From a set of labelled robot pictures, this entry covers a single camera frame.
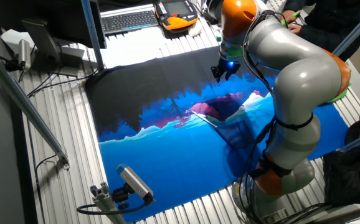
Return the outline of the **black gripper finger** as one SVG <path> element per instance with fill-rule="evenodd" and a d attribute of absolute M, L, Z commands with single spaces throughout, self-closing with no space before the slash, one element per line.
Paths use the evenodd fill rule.
<path fill-rule="evenodd" d="M 211 67 L 211 72 L 213 74 L 213 77 L 217 82 L 220 81 L 221 76 L 223 75 L 223 71 L 219 67 Z"/>
<path fill-rule="evenodd" d="M 239 67 L 231 67 L 228 69 L 225 75 L 225 79 L 228 80 L 232 75 L 236 74 L 239 70 Z"/>

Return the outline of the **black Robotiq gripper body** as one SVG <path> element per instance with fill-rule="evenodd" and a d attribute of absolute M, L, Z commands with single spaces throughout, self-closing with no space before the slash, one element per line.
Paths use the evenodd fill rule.
<path fill-rule="evenodd" d="M 237 71 L 240 68 L 240 63 L 236 60 L 219 59 L 217 68 L 220 71 Z"/>

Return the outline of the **person's right hand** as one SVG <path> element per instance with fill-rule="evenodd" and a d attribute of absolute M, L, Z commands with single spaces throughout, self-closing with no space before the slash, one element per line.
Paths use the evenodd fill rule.
<path fill-rule="evenodd" d="M 282 12 L 283 21 L 286 23 L 291 23 L 296 20 L 300 11 L 292 11 L 292 10 L 285 10 Z"/>

